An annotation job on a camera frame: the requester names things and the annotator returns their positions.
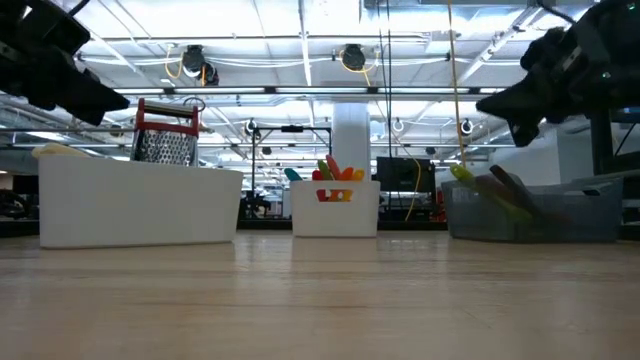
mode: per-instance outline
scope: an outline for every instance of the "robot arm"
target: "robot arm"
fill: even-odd
[[[640,0],[603,0],[565,31],[549,30],[520,60],[525,78],[480,100],[507,121],[516,146],[529,145],[543,118],[640,106]]]
[[[126,109],[129,101],[88,69],[76,68],[73,55],[89,39],[82,25],[48,0],[0,2],[0,90],[99,125],[106,111]]]

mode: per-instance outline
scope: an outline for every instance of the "yellow utensil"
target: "yellow utensil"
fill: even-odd
[[[464,167],[456,164],[451,165],[449,169],[451,170],[451,174],[453,174],[453,176],[455,176],[455,178],[458,179],[458,181],[460,181],[464,186],[495,202],[500,207],[505,209],[509,216],[513,217],[515,220],[528,222],[533,219],[531,214],[526,210],[508,203],[491,191],[487,191],[486,189],[476,186],[475,176],[473,176],[473,174]]]
[[[364,179],[364,170],[363,169],[358,169],[356,171],[353,172],[353,176],[351,177],[351,181],[362,181]],[[351,201],[351,197],[353,196],[353,191],[352,190],[347,190],[344,192],[344,195],[342,196],[342,201],[344,202],[349,202]]]

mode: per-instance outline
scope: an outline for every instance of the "yellow cable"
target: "yellow cable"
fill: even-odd
[[[456,104],[456,126],[458,127],[458,144],[460,145],[460,160],[462,160],[462,167],[467,168],[467,161],[464,154],[464,142],[462,141],[462,130],[460,127],[460,104],[458,97],[458,74],[456,72],[456,49],[453,42],[453,0],[448,0],[447,7],[449,8],[449,45],[451,46],[451,72],[453,76],[453,94]]]
[[[382,109],[380,108],[380,104],[378,104],[377,101],[376,101],[376,106],[378,107],[378,111],[380,111],[380,115],[384,117],[384,113],[382,112]],[[398,144],[402,144],[400,142],[400,139],[398,139],[398,136],[393,132],[393,130],[390,129],[389,131],[391,131],[391,135],[393,135],[393,138],[396,139],[396,142]],[[414,158],[413,155],[411,155],[411,153],[409,152],[409,150],[407,150],[407,148],[405,148],[404,146],[400,146],[400,147],[402,148],[402,150],[404,150],[404,152],[407,153],[407,155],[409,155],[411,160],[415,161],[416,166],[418,167],[418,178],[416,179],[416,188],[413,189],[413,198],[411,198],[411,206],[409,206],[409,211],[407,212],[407,216],[404,218],[404,221],[407,222],[409,221],[409,216],[411,216],[411,212],[413,212],[413,207],[416,203],[416,196],[418,195],[418,189],[420,188],[420,181],[422,180],[422,166],[420,165],[420,162],[416,158]]]
[[[371,86],[371,81],[369,81],[369,75],[367,75],[366,71],[362,72],[364,74],[364,79],[367,80],[367,86]]]
[[[171,48],[167,49],[167,62],[164,63],[164,70],[167,72],[167,75],[169,75],[174,79],[177,79],[180,77],[180,75],[182,75],[182,55],[183,54],[180,54],[180,67],[178,68],[178,75],[173,75],[171,71],[169,71],[169,55],[171,55]]]
[[[347,71],[349,71],[349,72],[353,72],[353,73],[362,73],[362,74],[364,74],[364,78],[365,78],[365,80],[367,80],[367,86],[371,86],[371,81],[369,81],[369,75],[367,75],[367,73],[368,73],[369,71],[371,71],[371,70],[376,66],[376,64],[377,64],[377,62],[378,62],[378,56],[379,56],[378,52],[376,52],[376,60],[375,60],[375,62],[374,62],[373,64],[371,64],[371,66],[369,66],[369,68],[368,68],[368,69],[362,69],[362,70],[351,70],[351,69],[349,69],[349,68],[344,64],[344,62],[342,62],[342,55],[343,55],[343,54],[344,54],[344,50],[340,51],[340,64],[342,64],[342,67],[343,67],[343,68],[345,68],[345,70],[347,70]]]

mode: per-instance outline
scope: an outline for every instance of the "wooden table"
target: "wooden table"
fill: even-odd
[[[640,245],[238,235],[38,250],[0,240],[10,359],[639,359]]]

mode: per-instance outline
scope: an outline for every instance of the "black monitor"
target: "black monitor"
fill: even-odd
[[[430,193],[435,189],[435,165],[428,159],[416,159],[420,163],[422,175],[418,191]],[[378,157],[377,180],[381,191],[413,192],[418,179],[418,166],[410,158]]]
[[[38,195],[37,175],[14,175],[13,176],[13,192],[20,195]]]

